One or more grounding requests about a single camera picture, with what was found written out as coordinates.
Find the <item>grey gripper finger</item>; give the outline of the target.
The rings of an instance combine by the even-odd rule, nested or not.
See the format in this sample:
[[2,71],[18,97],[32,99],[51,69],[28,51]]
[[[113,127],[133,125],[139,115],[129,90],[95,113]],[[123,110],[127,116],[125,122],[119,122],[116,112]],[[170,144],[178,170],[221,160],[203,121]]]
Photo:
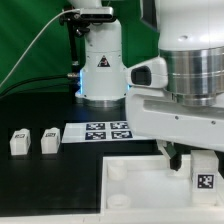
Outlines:
[[182,165],[182,156],[175,149],[173,142],[157,140],[158,150],[165,156],[168,161],[168,167],[171,170],[178,171]]

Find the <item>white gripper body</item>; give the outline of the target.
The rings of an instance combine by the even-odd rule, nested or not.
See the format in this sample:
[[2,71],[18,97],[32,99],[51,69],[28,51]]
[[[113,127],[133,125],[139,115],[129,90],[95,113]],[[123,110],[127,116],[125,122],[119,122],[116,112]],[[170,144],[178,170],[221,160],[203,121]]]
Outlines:
[[165,90],[167,65],[156,57],[126,70],[126,119],[137,135],[224,152],[224,93],[213,106],[182,106]]

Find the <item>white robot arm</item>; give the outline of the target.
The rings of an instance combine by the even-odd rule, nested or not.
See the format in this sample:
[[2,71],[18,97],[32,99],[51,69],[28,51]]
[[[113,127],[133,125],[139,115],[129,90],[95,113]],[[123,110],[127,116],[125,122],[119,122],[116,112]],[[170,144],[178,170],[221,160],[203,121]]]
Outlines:
[[158,32],[156,57],[131,67],[121,59],[121,24],[101,0],[69,0],[86,30],[78,98],[91,106],[125,104],[137,135],[156,140],[172,169],[174,146],[224,151],[224,0],[140,0]]

